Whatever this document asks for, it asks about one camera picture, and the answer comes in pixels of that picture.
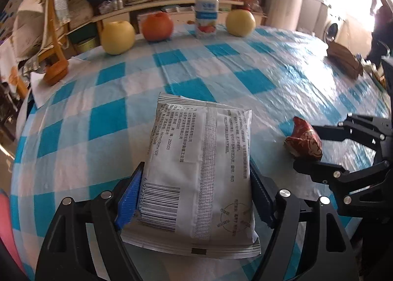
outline red snack wrapper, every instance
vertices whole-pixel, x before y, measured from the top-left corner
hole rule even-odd
[[[294,117],[295,123],[292,135],[285,139],[285,144],[295,157],[321,160],[322,141],[318,133],[309,122],[302,118]]]

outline wet wipes packet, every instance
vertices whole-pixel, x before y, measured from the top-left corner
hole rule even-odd
[[[211,258],[259,255],[250,182],[251,110],[160,94],[125,242]]]

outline plastic bottle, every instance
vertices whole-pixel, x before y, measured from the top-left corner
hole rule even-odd
[[[195,1],[195,34],[197,38],[216,35],[219,0]]]

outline floor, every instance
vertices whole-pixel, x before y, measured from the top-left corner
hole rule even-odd
[[[9,152],[12,156],[15,156],[17,142],[11,142],[6,136],[0,132],[0,145]],[[0,150],[0,189],[3,189],[7,195],[10,195],[11,191],[11,175],[14,162],[13,158],[7,156],[3,151]]]

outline checkered tablecloth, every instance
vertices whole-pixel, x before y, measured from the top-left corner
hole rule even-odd
[[[251,108],[251,157],[262,174],[298,197],[331,196],[326,185],[292,169],[283,141],[292,132],[293,116],[325,125],[348,112],[388,116],[388,109],[369,76],[350,80],[324,57],[326,48],[317,38],[267,27],[247,38],[220,27],[217,38],[198,40],[193,26],[181,26],[169,41],[138,40],[118,56],[101,47],[80,55],[90,64],[44,106],[33,108],[18,144],[11,212],[28,276],[34,279],[43,238],[64,197],[92,199],[145,160],[160,92]],[[351,142],[324,142],[323,153],[325,161],[351,171],[370,165],[373,156]],[[271,231],[256,220],[264,252]],[[351,233],[357,221],[343,223]],[[145,280],[250,280],[261,261],[127,249]],[[295,246],[288,276],[298,258]]]

